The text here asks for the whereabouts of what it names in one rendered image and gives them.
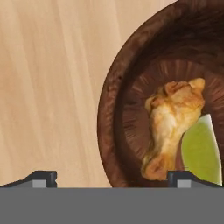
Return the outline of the green lemon wedge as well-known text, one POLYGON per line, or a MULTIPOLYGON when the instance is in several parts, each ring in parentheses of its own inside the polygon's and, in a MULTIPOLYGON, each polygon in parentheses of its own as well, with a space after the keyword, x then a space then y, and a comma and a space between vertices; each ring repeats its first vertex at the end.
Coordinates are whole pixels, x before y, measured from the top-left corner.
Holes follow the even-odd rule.
POLYGON ((197 178, 222 186, 222 165, 212 116, 203 115, 181 142, 184 167, 197 178))

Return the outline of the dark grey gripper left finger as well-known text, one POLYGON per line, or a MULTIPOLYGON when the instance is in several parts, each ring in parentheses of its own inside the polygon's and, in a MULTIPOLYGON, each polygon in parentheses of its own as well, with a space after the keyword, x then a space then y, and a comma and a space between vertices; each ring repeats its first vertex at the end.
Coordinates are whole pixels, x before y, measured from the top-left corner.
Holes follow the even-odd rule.
POLYGON ((30 188, 56 188, 57 184, 57 172, 56 171, 33 171, 27 177, 10 182, 3 187, 30 187, 30 188))

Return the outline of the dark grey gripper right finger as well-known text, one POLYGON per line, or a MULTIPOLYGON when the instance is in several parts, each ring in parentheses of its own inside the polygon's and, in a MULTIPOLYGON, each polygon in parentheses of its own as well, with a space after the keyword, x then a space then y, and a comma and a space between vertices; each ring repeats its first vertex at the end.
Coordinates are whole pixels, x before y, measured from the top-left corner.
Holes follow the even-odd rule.
POLYGON ((221 185, 197 178, 190 171, 169 171, 167 175, 168 186, 173 188, 198 188, 214 187, 221 188, 221 185))

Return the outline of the golden chicken drumstick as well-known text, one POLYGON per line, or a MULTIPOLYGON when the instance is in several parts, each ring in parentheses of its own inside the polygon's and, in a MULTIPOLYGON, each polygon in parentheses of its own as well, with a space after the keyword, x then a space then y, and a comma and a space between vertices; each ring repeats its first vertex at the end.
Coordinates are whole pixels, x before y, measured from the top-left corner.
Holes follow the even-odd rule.
POLYGON ((176 157, 183 134, 200 118, 205 106, 206 81, 170 81, 145 101, 151 143, 143 156, 141 174, 148 180, 163 181, 176 170, 176 157))

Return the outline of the brown wooden bowl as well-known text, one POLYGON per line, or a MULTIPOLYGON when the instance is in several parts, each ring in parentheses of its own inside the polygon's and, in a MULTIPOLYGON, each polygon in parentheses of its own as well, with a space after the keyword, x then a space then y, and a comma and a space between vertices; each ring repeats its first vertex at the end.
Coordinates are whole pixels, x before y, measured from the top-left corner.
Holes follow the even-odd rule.
POLYGON ((97 117, 101 161, 113 187, 167 185, 140 173, 151 140, 144 102, 169 81, 199 77, 224 175, 224 0, 177 0, 143 23, 115 57, 97 117))

